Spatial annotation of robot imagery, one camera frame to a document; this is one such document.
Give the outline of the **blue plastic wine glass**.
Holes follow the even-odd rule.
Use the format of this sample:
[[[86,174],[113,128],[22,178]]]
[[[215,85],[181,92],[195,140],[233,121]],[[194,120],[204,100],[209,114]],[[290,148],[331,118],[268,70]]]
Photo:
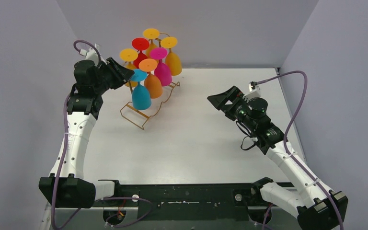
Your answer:
[[[131,81],[138,83],[132,91],[133,107],[137,110],[146,110],[151,106],[150,92],[141,84],[146,77],[147,73],[140,69],[135,69],[134,75],[131,77]]]

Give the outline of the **orange plastic wine glass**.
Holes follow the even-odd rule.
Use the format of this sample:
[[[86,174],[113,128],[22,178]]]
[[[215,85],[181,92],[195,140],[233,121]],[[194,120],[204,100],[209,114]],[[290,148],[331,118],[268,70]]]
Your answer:
[[[151,99],[160,97],[163,93],[161,81],[152,72],[157,68],[158,62],[151,58],[146,58],[139,63],[139,69],[148,75],[144,80],[144,86],[150,93]]]

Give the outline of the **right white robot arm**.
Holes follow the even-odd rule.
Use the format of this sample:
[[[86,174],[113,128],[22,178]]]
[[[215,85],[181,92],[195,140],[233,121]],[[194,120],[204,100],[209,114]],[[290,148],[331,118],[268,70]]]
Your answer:
[[[266,114],[268,102],[252,93],[245,95],[236,86],[207,97],[269,158],[294,185],[293,193],[265,178],[254,184],[251,200],[256,205],[269,202],[286,211],[303,230],[332,230],[342,227],[348,204],[343,192],[335,192],[317,177],[293,151],[286,135]]]

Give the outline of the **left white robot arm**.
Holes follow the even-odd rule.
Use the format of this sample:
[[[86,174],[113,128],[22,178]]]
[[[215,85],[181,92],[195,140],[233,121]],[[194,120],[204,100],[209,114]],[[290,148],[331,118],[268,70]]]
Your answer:
[[[127,83],[134,71],[113,58],[95,64],[81,60],[74,64],[75,84],[64,107],[64,138],[60,152],[48,177],[39,181],[39,189],[52,207],[91,208],[104,199],[112,207],[122,203],[123,193],[115,181],[84,180],[83,167],[91,132],[103,105],[102,95]]]

